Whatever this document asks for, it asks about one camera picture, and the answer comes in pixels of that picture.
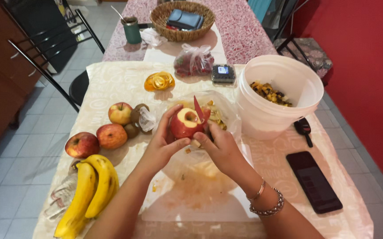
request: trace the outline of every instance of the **drawer handle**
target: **drawer handle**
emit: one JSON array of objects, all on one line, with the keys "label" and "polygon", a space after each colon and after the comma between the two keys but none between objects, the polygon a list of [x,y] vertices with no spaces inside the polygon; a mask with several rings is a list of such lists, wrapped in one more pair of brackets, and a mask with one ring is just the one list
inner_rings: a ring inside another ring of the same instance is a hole
[{"label": "drawer handle", "polygon": [[30,73],[28,76],[31,77],[33,74],[35,74],[35,72],[36,72],[36,69],[32,73]]},{"label": "drawer handle", "polygon": [[19,55],[19,52],[14,54],[13,56],[10,57],[10,59],[13,59],[14,57],[17,57]]}]

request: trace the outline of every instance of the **wallet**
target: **wallet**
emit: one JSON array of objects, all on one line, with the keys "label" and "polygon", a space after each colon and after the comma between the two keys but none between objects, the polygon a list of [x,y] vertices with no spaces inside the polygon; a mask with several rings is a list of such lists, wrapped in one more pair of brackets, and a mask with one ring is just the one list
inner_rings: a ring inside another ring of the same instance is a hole
[{"label": "wallet", "polygon": [[174,9],[168,17],[166,24],[180,29],[197,30],[202,27],[203,17],[198,14]]}]

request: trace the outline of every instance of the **red wall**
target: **red wall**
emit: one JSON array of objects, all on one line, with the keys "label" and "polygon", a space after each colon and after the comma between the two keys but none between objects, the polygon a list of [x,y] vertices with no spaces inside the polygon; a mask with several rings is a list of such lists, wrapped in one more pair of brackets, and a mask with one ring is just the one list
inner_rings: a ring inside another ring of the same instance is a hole
[{"label": "red wall", "polygon": [[383,172],[383,1],[310,0],[293,30],[332,59],[326,90]]}]

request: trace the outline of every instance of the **white bucket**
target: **white bucket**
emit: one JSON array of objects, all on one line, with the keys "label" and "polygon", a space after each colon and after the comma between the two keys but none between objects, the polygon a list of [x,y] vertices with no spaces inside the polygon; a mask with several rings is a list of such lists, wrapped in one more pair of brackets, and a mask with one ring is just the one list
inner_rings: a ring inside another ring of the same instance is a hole
[{"label": "white bucket", "polygon": [[[289,97],[293,107],[274,104],[249,86],[270,83]],[[289,57],[265,55],[250,60],[238,77],[235,90],[242,132],[255,139],[273,139],[293,122],[314,112],[324,87],[320,77],[304,63]]]}]

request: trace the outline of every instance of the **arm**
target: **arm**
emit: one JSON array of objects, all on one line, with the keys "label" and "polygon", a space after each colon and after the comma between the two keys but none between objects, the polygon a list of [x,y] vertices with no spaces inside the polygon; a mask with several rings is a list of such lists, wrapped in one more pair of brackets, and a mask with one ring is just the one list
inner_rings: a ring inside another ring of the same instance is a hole
[{"label": "arm", "polygon": [[190,144],[188,138],[170,143],[172,138],[167,133],[169,119],[181,107],[174,106],[163,114],[144,155],[90,228],[85,239],[119,239],[132,236],[138,212],[152,178],[166,166],[174,153]]},{"label": "arm", "polygon": [[[223,131],[209,121],[214,143],[203,133],[195,133],[194,138],[203,145],[218,169],[235,181],[253,198],[263,183],[262,177],[244,159],[230,132]],[[252,201],[257,210],[272,209],[279,197],[268,183],[258,199]],[[322,239],[323,236],[287,200],[280,212],[269,217],[260,217],[269,238]]]}]

